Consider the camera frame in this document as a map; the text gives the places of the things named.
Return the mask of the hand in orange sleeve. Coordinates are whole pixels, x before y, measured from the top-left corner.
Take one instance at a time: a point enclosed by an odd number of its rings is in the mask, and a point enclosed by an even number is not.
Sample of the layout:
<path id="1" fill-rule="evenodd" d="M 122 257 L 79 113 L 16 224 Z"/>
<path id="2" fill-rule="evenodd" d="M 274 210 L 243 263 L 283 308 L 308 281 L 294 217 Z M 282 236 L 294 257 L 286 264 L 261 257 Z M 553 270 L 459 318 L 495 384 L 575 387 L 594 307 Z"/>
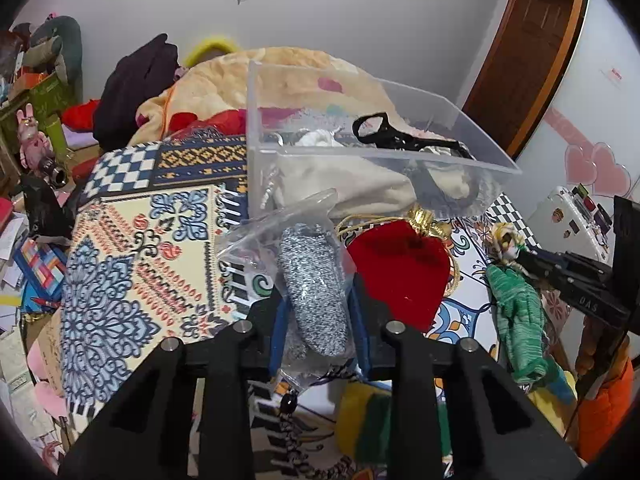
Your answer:
<path id="1" fill-rule="evenodd" d="M 629 336 L 596 318 L 584 317 L 575 362 L 579 399 L 593 400 L 609 382 L 622 376 L 628 360 Z"/>

